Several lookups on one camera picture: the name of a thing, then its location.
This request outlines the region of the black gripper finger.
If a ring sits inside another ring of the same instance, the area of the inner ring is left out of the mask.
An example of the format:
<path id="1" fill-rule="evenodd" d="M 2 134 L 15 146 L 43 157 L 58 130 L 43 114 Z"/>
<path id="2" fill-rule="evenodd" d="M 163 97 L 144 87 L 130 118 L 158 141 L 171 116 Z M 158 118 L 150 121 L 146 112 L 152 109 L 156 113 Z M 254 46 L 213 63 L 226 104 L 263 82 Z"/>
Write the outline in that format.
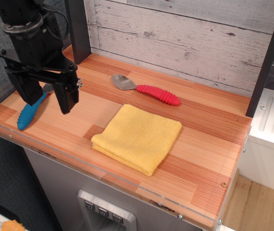
<path id="1" fill-rule="evenodd" d="M 33 80 L 27 72 L 12 72 L 7 70 L 9 80 L 18 91 L 21 98 L 30 106 L 34 105 L 43 95 L 42 87 Z"/>
<path id="2" fill-rule="evenodd" d="M 65 115 L 79 102 L 79 91 L 76 85 L 55 83 L 53 85 L 61 112 Z"/>

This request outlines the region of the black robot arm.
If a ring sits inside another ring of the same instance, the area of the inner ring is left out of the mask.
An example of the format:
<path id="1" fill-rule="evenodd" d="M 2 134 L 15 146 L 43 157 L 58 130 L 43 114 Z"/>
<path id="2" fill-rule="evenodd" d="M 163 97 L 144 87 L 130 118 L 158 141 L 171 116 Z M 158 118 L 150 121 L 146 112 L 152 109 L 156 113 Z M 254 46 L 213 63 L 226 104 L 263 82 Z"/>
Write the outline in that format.
<path id="1" fill-rule="evenodd" d="M 0 0 L 1 27 L 13 49 L 2 50 L 6 72 L 22 99 L 35 104 L 43 95 L 40 82 L 51 84 L 63 114 L 79 101 L 77 65 L 63 53 L 55 14 L 42 0 Z"/>

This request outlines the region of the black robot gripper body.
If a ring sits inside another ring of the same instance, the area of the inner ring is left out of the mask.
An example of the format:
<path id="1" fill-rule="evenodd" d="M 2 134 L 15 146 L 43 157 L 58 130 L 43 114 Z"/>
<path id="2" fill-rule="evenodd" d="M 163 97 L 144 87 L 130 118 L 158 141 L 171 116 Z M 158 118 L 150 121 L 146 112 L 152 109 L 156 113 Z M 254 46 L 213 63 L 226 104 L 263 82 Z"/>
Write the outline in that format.
<path id="1" fill-rule="evenodd" d="M 38 14 L 24 22 L 1 23 L 1 28 L 14 47 L 0 54 L 12 75 L 45 82 L 63 91 L 82 87 L 77 65 L 62 53 L 63 39 L 55 15 Z"/>

